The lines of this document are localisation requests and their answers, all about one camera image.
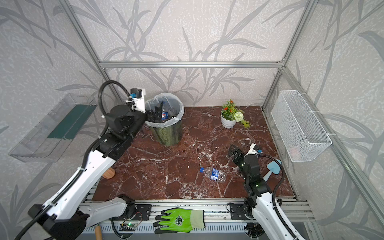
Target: plastic trash bag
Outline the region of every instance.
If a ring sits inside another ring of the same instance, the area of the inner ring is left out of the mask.
[[[156,95],[154,98],[145,101],[145,108],[155,110],[155,105],[158,104],[161,101],[166,101],[170,105],[171,108],[175,109],[175,111],[178,113],[176,117],[169,119],[166,122],[163,123],[157,123],[157,122],[148,122],[145,123],[150,127],[169,127],[178,121],[181,120],[181,118],[184,115],[184,105],[180,101],[178,97],[173,95],[172,93],[160,93],[159,95]]]

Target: red marble tabletop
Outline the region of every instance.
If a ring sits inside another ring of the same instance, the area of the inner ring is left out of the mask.
[[[186,107],[182,118],[183,138],[175,146],[162,146],[148,126],[145,135],[138,133],[132,146],[112,168],[116,175],[102,178],[94,193],[94,201],[105,201],[120,194],[135,200],[247,197],[244,180],[236,165],[227,156],[230,144],[246,153],[251,143],[260,146],[263,153],[278,158],[275,144],[266,125],[261,108],[240,107],[252,126],[245,129],[237,123],[233,129],[221,125],[221,107]],[[260,158],[260,172],[267,172],[267,158]],[[212,166],[227,173],[225,183],[203,176],[200,167]],[[267,181],[273,188],[281,178],[272,174]],[[287,178],[277,196],[294,196]]]

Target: trash can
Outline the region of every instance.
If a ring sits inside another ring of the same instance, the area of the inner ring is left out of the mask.
[[[154,107],[161,101],[167,102],[177,115],[163,123],[148,121],[145,123],[151,128],[159,143],[165,146],[172,146],[179,143],[183,135],[181,118],[184,115],[184,105],[175,95],[161,93],[145,102],[146,109],[154,111]]]

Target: bottle label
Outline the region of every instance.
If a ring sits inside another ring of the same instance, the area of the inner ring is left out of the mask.
[[[211,180],[217,181],[219,170],[212,169]]]
[[[168,113],[161,114],[161,119],[168,119]]]

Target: wall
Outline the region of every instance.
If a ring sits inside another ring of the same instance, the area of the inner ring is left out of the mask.
[[[288,68],[306,90],[377,191],[383,189],[384,1],[320,2]],[[384,231],[331,149],[312,162],[292,163],[270,111],[291,182],[308,200],[327,239],[384,239]]]
[[[104,126],[97,110],[56,163],[23,163],[8,156],[67,93],[94,95],[102,82],[69,21],[55,14],[57,4],[0,2],[1,239],[13,240],[30,220],[31,205],[44,203],[67,181]],[[47,236],[35,224],[23,239]]]
[[[103,61],[279,61],[306,0],[70,0]],[[109,69],[185,106],[261,105],[276,69]]]

